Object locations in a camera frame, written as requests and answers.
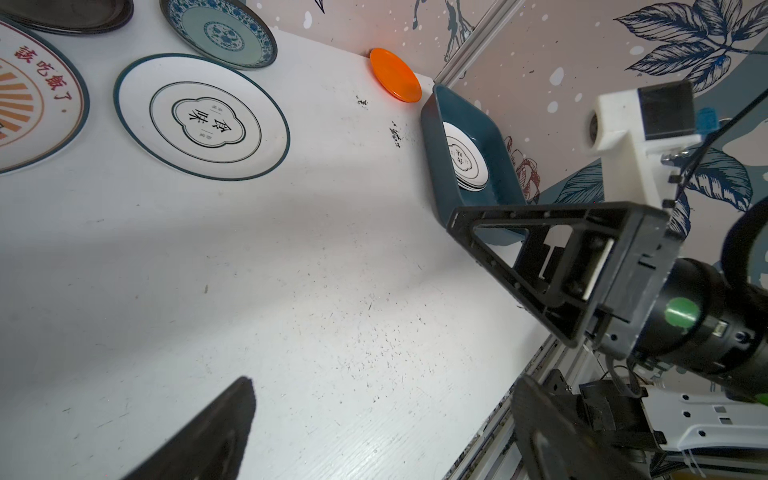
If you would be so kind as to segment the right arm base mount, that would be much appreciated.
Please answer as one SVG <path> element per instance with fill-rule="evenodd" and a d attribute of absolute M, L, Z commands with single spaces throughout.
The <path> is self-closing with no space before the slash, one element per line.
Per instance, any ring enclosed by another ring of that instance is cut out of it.
<path fill-rule="evenodd" d="M 623 396 L 610 380 L 571 389 L 557 369 L 544 391 L 651 478 L 688 471 L 699 479 L 767 477 L 767 408 L 723 392 L 681 393 L 645 386 Z"/>

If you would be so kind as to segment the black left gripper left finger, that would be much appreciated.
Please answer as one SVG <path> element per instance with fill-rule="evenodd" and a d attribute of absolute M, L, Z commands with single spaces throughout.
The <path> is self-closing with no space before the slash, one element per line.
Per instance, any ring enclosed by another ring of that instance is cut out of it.
<path fill-rule="evenodd" d="M 126 477 L 237 478 L 256 406 L 252 380 L 239 377 Z"/>

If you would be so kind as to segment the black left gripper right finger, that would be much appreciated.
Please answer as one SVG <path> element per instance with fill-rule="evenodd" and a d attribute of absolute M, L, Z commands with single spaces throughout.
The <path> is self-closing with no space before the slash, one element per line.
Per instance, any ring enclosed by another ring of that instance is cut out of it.
<path fill-rule="evenodd" d="M 528 375 L 514 385 L 512 417 L 524 468 L 531 479 L 643 479 L 628 459 Z"/>

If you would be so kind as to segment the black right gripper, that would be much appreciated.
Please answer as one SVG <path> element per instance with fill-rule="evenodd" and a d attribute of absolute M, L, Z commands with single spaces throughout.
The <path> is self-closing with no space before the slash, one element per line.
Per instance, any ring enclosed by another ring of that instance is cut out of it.
<path fill-rule="evenodd" d="M 569 347 L 615 359 L 634 350 L 681 240 L 669 215 L 630 202 L 458 207 L 448 233 Z M 514 261 L 481 230 L 521 233 Z"/>

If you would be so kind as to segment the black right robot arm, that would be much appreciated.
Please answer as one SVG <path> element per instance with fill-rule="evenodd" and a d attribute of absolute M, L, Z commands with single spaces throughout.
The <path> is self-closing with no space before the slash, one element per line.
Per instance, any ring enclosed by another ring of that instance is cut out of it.
<path fill-rule="evenodd" d="M 448 233 L 564 345 L 608 363 L 679 366 L 767 400 L 767 292 L 748 279 L 767 224 L 751 207 L 721 264 L 682 258 L 666 212 L 631 202 L 459 207 Z"/>

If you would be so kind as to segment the white plate cloud emblem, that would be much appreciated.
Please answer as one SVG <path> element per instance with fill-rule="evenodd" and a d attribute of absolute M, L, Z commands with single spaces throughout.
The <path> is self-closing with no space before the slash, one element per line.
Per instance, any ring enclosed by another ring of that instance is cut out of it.
<path fill-rule="evenodd" d="M 444 122 L 443 128 L 459 186 L 473 192 L 483 190 L 489 180 L 489 171 L 479 148 L 455 125 Z"/>
<path fill-rule="evenodd" d="M 113 103 L 127 134 L 150 156 L 186 174 L 245 181 L 278 168 L 289 122 L 254 80 L 190 54 L 156 54 L 126 66 Z"/>

